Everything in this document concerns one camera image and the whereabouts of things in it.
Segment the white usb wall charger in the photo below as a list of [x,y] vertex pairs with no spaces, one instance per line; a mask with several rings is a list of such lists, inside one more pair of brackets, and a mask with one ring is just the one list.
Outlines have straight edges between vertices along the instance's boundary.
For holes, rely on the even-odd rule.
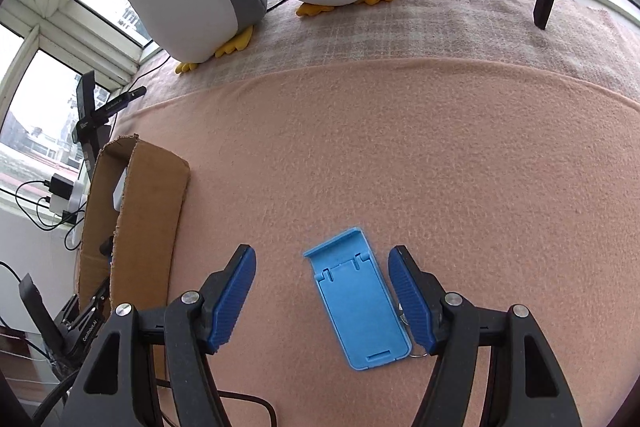
[[113,207],[117,212],[122,209],[122,200],[124,199],[127,171],[127,168],[122,169],[122,173],[120,174],[120,177],[113,191]]

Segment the brown cardboard box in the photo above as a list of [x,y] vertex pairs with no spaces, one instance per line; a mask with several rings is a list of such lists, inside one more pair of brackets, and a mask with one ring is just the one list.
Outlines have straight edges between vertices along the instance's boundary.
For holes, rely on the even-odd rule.
[[[117,212],[113,191],[124,168],[124,199]],[[106,312],[121,303],[139,311],[166,305],[189,180],[185,160],[135,134],[103,147],[90,184],[76,265],[82,307],[105,277],[111,281]]]

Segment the plaid cloth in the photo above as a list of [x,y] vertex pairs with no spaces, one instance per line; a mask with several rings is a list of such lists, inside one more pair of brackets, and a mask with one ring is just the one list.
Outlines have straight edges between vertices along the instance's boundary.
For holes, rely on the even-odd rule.
[[296,0],[269,12],[247,49],[178,75],[160,53],[142,68],[146,93],[126,114],[194,92],[310,66],[447,57],[551,70],[639,96],[639,27],[596,0],[555,0],[546,28],[535,0],[394,0],[299,17]]

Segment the white power strip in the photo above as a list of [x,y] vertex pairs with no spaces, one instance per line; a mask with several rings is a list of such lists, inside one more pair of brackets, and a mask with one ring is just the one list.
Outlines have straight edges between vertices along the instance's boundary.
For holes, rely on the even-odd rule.
[[49,209],[61,217],[62,225],[68,225],[63,245],[68,251],[77,251],[81,243],[87,204],[84,184],[75,183],[70,190],[50,187],[49,192]]

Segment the black power adapter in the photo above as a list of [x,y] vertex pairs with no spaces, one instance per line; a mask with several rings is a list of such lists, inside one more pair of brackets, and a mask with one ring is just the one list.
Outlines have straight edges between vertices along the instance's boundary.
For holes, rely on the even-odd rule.
[[48,182],[49,192],[59,198],[70,200],[74,193],[75,182],[55,173]]

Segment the blue phone stand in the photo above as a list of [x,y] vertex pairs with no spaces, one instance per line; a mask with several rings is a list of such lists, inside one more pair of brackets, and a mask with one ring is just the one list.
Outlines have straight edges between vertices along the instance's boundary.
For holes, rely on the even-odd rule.
[[411,340],[363,231],[346,230],[304,257],[351,369],[361,372],[408,358]]

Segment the black gripper stand device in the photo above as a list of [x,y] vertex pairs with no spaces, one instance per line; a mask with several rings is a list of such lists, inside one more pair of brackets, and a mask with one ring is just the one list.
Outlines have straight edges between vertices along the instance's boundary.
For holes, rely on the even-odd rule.
[[99,153],[110,141],[112,128],[108,122],[132,101],[142,98],[146,93],[146,88],[142,86],[117,95],[113,100],[96,107],[93,96],[95,87],[96,73],[93,70],[80,77],[76,88],[78,121],[72,131],[73,142],[80,145],[84,154],[89,179],[93,178]]

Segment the peach fleece blanket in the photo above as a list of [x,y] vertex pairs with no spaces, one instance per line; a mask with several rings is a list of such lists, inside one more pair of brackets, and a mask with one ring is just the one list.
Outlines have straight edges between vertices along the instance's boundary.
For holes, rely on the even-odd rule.
[[533,312],[586,426],[639,376],[639,105],[545,70],[461,60],[311,67],[233,81],[119,118],[114,155],[162,149],[189,181],[178,225],[78,284],[154,307],[198,288],[236,247],[257,274],[216,384],[259,395],[283,426],[408,426],[434,365],[351,369],[306,251],[350,228],[380,265],[396,245],[474,305]]

